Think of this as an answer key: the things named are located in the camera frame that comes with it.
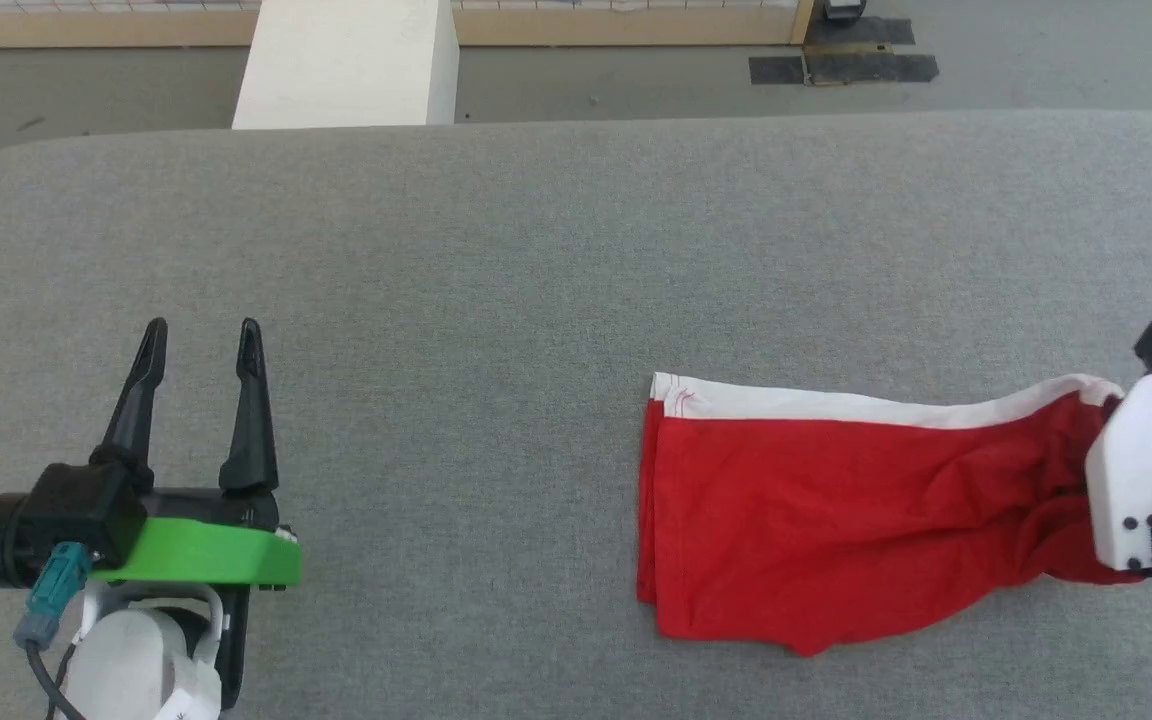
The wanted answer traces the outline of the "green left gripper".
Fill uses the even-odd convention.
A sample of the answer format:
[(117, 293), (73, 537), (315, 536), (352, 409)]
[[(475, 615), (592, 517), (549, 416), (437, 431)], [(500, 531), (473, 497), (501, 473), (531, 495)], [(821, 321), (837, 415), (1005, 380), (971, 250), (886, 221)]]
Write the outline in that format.
[[(154, 488), (147, 465), (157, 387), (162, 382), (168, 323), (147, 323), (118, 397), (93, 465), (115, 464), (131, 473), (132, 488)], [(147, 520), (131, 555), (116, 566), (79, 541), (61, 541), (60, 568), (82, 579), (115, 583), (205, 584), (214, 588), (285, 589), (303, 579), (303, 550), (280, 520), (271, 495), (279, 487), (268, 364), (262, 328), (248, 316), (238, 329), (238, 406), (219, 488), (159, 488), (146, 498)], [(54, 541), (26, 539), (20, 518), (23, 493), (0, 495), (0, 588), (33, 588), (54, 555)]]

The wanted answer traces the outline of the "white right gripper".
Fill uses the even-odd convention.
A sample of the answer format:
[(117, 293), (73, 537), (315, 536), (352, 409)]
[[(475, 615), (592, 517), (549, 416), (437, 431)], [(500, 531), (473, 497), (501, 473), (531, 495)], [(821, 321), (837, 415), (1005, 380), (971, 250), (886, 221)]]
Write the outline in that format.
[(1085, 457), (1096, 558), (1119, 571), (1152, 568), (1152, 374), (1126, 392)]

